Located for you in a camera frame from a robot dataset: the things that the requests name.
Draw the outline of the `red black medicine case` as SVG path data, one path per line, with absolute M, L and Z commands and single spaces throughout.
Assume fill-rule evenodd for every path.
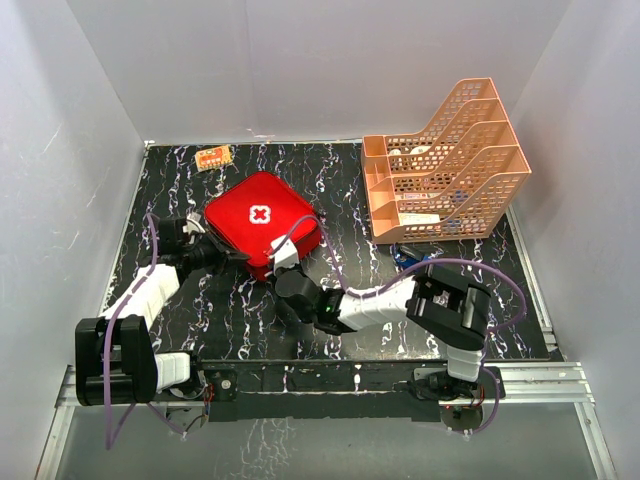
M 204 218 L 227 244 L 246 254 L 247 271 L 266 281 L 273 272 L 269 257 L 286 234 L 300 259 L 315 249 L 320 228 L 308 217 L 314 208 L 286 182 L 269 172 L 254 173 L 204 208 Z

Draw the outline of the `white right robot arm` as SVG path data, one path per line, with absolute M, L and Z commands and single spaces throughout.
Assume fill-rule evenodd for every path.
M 478 389 L 491 292 L 484 285 L 430 263 L 390 286 L 365 290 L 323 288 L 301 269 L 293 243 L 272 242 L 275 293 L 299 321 L 330 335 L 410 320 L 446 345 L 447 388 L 466 397 Z

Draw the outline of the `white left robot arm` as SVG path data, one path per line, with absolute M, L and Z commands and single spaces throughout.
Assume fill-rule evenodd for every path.
M 166 389 L 194 399 L 207 376 L 188 351 L 157 353 L 150 329 L 171 297 L 200 270 L 219 274 L 249 256 L 193 216 L 149 213 L 151 257 L 115 303 L 75 329 L 76 396 L 83 406 L 148 403 Z

